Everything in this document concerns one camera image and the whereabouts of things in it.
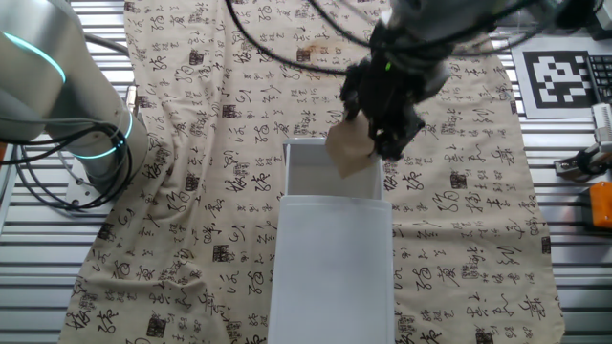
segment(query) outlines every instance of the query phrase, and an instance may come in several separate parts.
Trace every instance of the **beige cloth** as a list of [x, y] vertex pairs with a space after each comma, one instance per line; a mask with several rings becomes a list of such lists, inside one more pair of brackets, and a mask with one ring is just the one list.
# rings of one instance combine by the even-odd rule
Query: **beige cloth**
[[[343, 67], [366, 53], [306, 2], [235, 3], [279, 54]], [[335, 4], [324, 8], [341, 25], [371, 33]], [[356, 6], [376, 17], [388, 4]], [[271, 62], [222, 1], [125, 8], [149, 155], [83, 264], [60, 343], [265, 343], [282, 142], [324, 136], [339, 121], [343, 78]], [[420, 106], [427, 128], [403, 161], [385, 165], [396, 343], [558, 343], [549, 230], [511, 83], [496, 57], [451, 66], [453, 78]]]

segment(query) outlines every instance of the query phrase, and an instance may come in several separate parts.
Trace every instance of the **white cardboard box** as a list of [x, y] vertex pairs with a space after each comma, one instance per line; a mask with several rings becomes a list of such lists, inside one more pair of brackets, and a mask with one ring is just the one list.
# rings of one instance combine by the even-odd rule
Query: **white cardboard box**
[[391, 204], [379, 161], [345, 180], [325, 139], [287, 140], [270, 344], [393, 344]]

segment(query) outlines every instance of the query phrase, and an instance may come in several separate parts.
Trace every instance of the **paper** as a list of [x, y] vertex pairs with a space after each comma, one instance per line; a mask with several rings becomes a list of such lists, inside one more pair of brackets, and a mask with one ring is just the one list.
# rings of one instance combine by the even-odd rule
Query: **paper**
[[374, 141], [367, 136], [367, 131], [368, 121], [363, 113], [329, 129], [325, 146], [342, 178], [362, 171], [376, 161]]
[[[389, 6], [352, 3], [372, 17]], [[367, 54], [306, 2], [233, 4], [278, 54], [334, 68]], [[349, 10], [322, 6], [371, 34]], [[324, 137], [340, 122], [343, 78], [272, 62], [224, 2], [125, 8], [149, 152], [83, 262], [59, 343], [266, 343], [283, 141]], [[550, 234], [512, 84], [496, 57], [449, 66], [447, 85], [417, 109], [426, 128], [384, 165], [396, 344], [558, 343]]]

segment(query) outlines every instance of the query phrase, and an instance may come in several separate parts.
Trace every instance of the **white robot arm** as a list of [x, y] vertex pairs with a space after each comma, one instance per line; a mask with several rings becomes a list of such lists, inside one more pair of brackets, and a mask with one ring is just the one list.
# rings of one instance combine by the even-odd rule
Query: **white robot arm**
[[[0, 0], [0, 140], [31, 141], [45, 130], [52, 139], [114, 125], [125, 137], [135, 174], [146, 155], [146, 129], [102, 74], [85, 44], [77, 14], [64, 0]], [[116, 145], [91, 132], [66, 149], [83, 164], [101, 192], [117, 170]]]

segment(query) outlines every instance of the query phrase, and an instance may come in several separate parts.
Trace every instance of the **cable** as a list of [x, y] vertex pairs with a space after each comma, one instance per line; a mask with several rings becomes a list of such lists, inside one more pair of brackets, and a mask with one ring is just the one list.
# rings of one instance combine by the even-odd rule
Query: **cable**
[[[0, 118], [1, 120], [6, 120], [6, 121], [11, 121], [11, 122], [17, 122], [17, 123], [26, 123], [26, 124], [53, 124], [53, 125], [81, 125], [81, 124], [100, 124], [100, 125], [109, 125], [109, 126], [116, 126], [115, 124], [111, 123], [111, 122], [107, 122], [107, 121], [103, 121], [103, 120], [95, 120], [95, 119], [88, 119], [88, 118], [57, 118], [57, 119], [42, 119], [42, 120], [35, 120], [35, 119], [18, 119], [18, 118]], [[123, 116], [120, 117], [120, 121], [119, 121], [119, 125], [117, 125], [117, 130], [115, 131], [115, 133], [111, 136], [110, 139], [113, 139], [120, 131], [121, 126], [123, 125]], [[72, 135], [63, 137], [63, 138], [58, 138], [58, 139], [52, 139], [52, 140], [43, 140], [43, 141], [22, 141], [22, 140], [8, 140], [8, 139], [0, 139], [0, 141], [2, 142], [6, 142], [9, 144], [16, 144], [16, 145], [45, 145], [45, 144], [53, 144], [53, 143], [60, 143], [62, 141], [65, 140], [69, 140], [70, 137]]]
[[81, 130], [80, 132], [74, 134], [73, 136], [71, 136], [68, 140], [63, 141], [62, 143], [60, 143], [58, 146], [48, 150], [47, 152], [37, 155], [35, 157], [31, 157], [31, 158], [26, 158], [26, 159], [20, 159], [20, 160], [10, 160], [10, 161], [0, 161], [0, 166], [4, 166], [4, 165], [15, 165], [15, 164], [19, 164], [19, 163], [30, 163], [33, 161], [37, 161], [43, 158], [47, 158], [50, 155], [52, 155], [53, 153], [59, 151], [60, 149], [64, 148], [65, 146], [69, 145], [70, 143], [82, 138], [83, 136], [92, 133], [92, 132], [96, 132], [96, 131], [101, 131], [99, 127], [91, 127], [89, 129], [85, 129], [85, 130]]
[[[106, 135], [108, 135], [110, 137], [110, 135], [113, 133], [112, 131], [108, 130], [108, 127], [106, 128], [102, 128], [101, 131], [103, 131]], [[119, 134], [119, 139], [118, 140], [114, 140], [114, 144], [119, 145], [120, 142], [125, 141], [125, 137], [123, 136], [123, 134]], [[22, 150], [22, 155], [25, 157], [24, 160], [28, 160], [27, 158], [27, 153], [25, 151], [25, 149], [23, 147], [21, 147]], [[112, 194], [110, 194], [110, 191], [112, 190], [113, 186], [116, 184], [117, 179], [119, 178], [120, 175], [120, 168], [118, 168], [115, 172], [114, 175], [114, 180], [110, 183], [110, 186], [108, 187], [108, 189], [106, 189], [99, 197], [97, 197], [96, 199], [94, 199], [93, 201], [91, 201], [88, 204], [85, 205], [74, 205], [74, 204], [70, 204], [67, 203], [64, 200], [59, 199], [56, 195], [54, 195], [49, 189], [47, 189], [41, 182], [40, 180], [35, 176], [35, 174], [33, 173], [32, 170], [32, 166], [30, 165], [29, 162], [26, 162], [26, 168], [29, 170], [31, 176], [34, 179], [34, 182], [36, 183], [36, 185], [38, 187], [40, 187], [43, 191], [45, 191], [45, 193], [47, 193], [50, 197], [54, 198], [56, 201], [58, 201], [57, 204], [54, 203], [50, 203], [46, 200], [44, 200], [42, 197], [40, 197], [27, 183], [26, 183], [26, 179], [25, 176], [23, 174], [23, 171], [21, 169], [21, 166], [17, 165], [17, 173], [19, 174], [19, 177], [22, 179], [22, 181], [24, 182], [24, 185], [26, 186], [26, 188], [28, 188], [28, 190], [36, 197], [36, 199], [38, 201], [40, 201], [43, 204], [46, 204], [48, 206], [54, 207], [54, 208], [59, 208], [59, 209], [64, 209], [64, 210], [82, 210], [82, 209], [88, 209], [88, 208], [92, 208], [92, 207], [97, 207], [97, 206], [101, 206], [103, 204], [106, 204], [108, 202], [110, 202], [111, 200], [113, 200], [120, 192], [122, 192], [122, 190], [127, 186], [127, 184], [129, 183], [130, 179], [131, 179], [131, 174], [132, 174], [132, 154], [131, 151], [129, 149], [129, 147], [127, 146], [127, 144], [125, 144], [125, 152], [121, 151], [120, 149], [116, 150], [116, 155], [127, 155], [127, 159], [129, 161], [128, 164], [128, 170], [127, 170], [127, 174], [125, 176], [125, 178], [123, 179], [123, 182], [121, 183], [120, 187], [117, 188], [117, 190], [115, 190], [115, 192], [113, 192]], [[16, 155], [17, 153], [17, 147], [13, 147], [13, 153]]]
[[605, 0], [600, 0], [600, 4], [593, 10], [593, 13], [598, 13], [599, 11], [601, 11], [601, 9], [603, 8], [603, 3], [605, 3]]
[[514, 48], [530, 39], [532, 39], [534, 36], [536, 36], [537, 34], [543, 32], [546, 28], [548, 28], [549, 26], [553, 25], [555, 23], [555, 21], [557, 20], [557, 18], [559, 17], [559, 15], [561, 13], [563, 13], [563, 11], [565, 11], [565, 9], [567, 8], [567, 6], [569, 5], [570, 1], [563, 1], [561, 2], [559, 5], [557, 5], [557, 7], [555, 8], [555, 10], [553, 11], [553, 13], [551, 14], [551, 16], [542, 21], [539, 25], [537, 25], [537, 27], [535, 27], [533, 30], [531, 30], [530, 32], [526, 32], [525, 34], [523, 34], [523, 36], [519, 39], [517, 39], [515, 42], [512, 42], [510, 44], [508, 44], [507, 46], [504, 47], [499, 47], [496, 49], [492, 49], [490, 51], [487, 52], [478, 52], [478, 53], [460, 53], [460, 54], [453, 54], [453, 56], [464, 56], [464, 57], [475, 57], [475, 56], [481, 56], [484, 54], [497, 54], [500, 52], [503, 52], [505, 50]]
[[368, 22], [371, 25], [375, 25], [376, 24], [377, 20], [370, 18], [365, 13], [360, 11], [360, 9], [356, 8], [355, 6], [353, 6], [353, 4], [349, 3], [347, 0], [338, 0], [338, 1], [342, 5], [344, 5], [344, 7], [349, 9], [352, 13], [356, 14], [359, 18], [363, 19], [364, 21]]
[[111, 50], [114, 50], [118, 53], [124, 54], [126, 56], [130, 56], [130, 52], [127, 50], [127, 47], [122, 46], [119, 43], [113, 42], [110, 39], [106, 39], [106, 38], [102, 38], [99, 36], [96, 36], [94, 34], [90, 34], [90, 33], [85, 33], [85, 40], [90, 42], [90, 43], [94, 43], [94, 44], [98, 44], [101, 47], [104, 48], [108, 48]]
[[81, 177], [77, 176], [77, 174], [75, 172], [73, 172], [73, 169], [68, 165], [68, 162], [66, 161], [66, 158], [64, 158], [64, 155], [61, 154], [61, 150], [57, 151], [57, 156], [59, 157], [59, 160], [61, 161], [61, 164], [64, 165], [64, 168], [66, 169], [66, 171], [75, 179], [75, 181], [88, 185], [88, 186], [95, 186], [92, 183], [88, 183], [86, 182], [84, 179], [82, 179]]
[[337, 69], [330, 69], [330, 68], [322, 68], [322, 67], [317, 67], [317, 66], [313, 66], [313, 65], [308, 65], [308, 64], [304, 64], [304, 63], [299, 63], [299, 62], [294, 62], [286, 57], [280, 56], [278, 54], [273, 53], [271, 50], [269, 50], [268, 48], [262, 46], [261, 44], [259, 44], [259, 42], [257, 42], [246, 30], [245, 28], [242, 26], [242, 23], [240, 23], [240, 19], [238, 19], [238, 16], [236, 15], [236, 12], [233, 8], [233, 4], [231, 3], [231, 0], [225, 0], [226, 1], [226, 6], [228, 7], [228, 11], [229, 11], [229, 15], [231, 16], [231, 20], [233, 21], [233, 23], [236, 25], [236, 28], [238, 29], [238, 31], [240, 31], [240, 33], [242, 33], [245, 38], [247, 38], [247, 40], [249, 41], [249, 43], [251, 43], [255, 48], [257, 48], [261, 53], [266, 54], [267, 56], [275, 59], [278, 62], [284, 63], [286, 65], [295, 67], [295, 68], [300, 68], [306, 71], [311, 71], [311, 72], [317, 72], [317, 73], [325, 73], [328, 75], [346, 75], [346, 71], [343, 70], [337, 70]]
[[325, 10], [317, 3], [316, 0], [308, 0], [308, 3], [311, 4], [315, 10], [318, 12], [318, 14], [321, 15], [321, 17], [332, 27], [334, 28], [336, 31], [340, 32], [340, 34], [342, 34], [342, 36], [344, 36], [346, 39], [348, 39], [349, 41], [356, 43], [358, 45], [361, 45], [363, 47], [366, 48], [370, 48], [372, 50], [381, 50], [381, 51], [385, 51], [385, 52], [395, 52], [395, 53], [409, 53], [409, 52], [415, 52], [417, 50], [422, 50], [422, 49], [426, 49], [426, 48], [432, 48], [432, 47], [436, 47], [436, 46], [441, 46], [441, 45], [445, 45], [448, 43], [453, 43], [456, 40], [463, 38], [465, 36], [470, 36], [472, 34], [478, 33], [480, 32], [483, 28], [487, 28], [491, 25], [494, 25], [495, 22], [501, 18], [504, 18], [516, 11], [520, 11], [523, 8], [530, 6], [536, 2], [538, 2], [540, 0], [520, 0], [518, 2], [516, 2], [514, 5], [504, 9], [503, 11], [492, 15], [491, 17], [487, 18], [486, 20], [482, 21], [479, 24], [473, 25], [469, 28], [466, 28], [460, 32], [456, 32], [454, 34], [451, 34], [447, 37], [443, 37], [440, 39], [436, 39], [436, 40], [432, 40], [432, 41], [428, 41], [428, 42], [422, 42], [422, 43], [415, 43], [412, 44], [410, 46], [398, 46], [398, 45], [390, 45], [390, 46], [386, 46], [386, 45], [372, 45], [369, 42], [366, 42], [360, 38], [355, 37], [352, 33], [348, 32], [347, 30], [345, 30], [344, 28], [342, 28], [338, 23], [336, 23], [336, 21], [334, 21], [334, 19], [332, 19], [329, 14], [327, 14], [327, 12], [325, 12]]

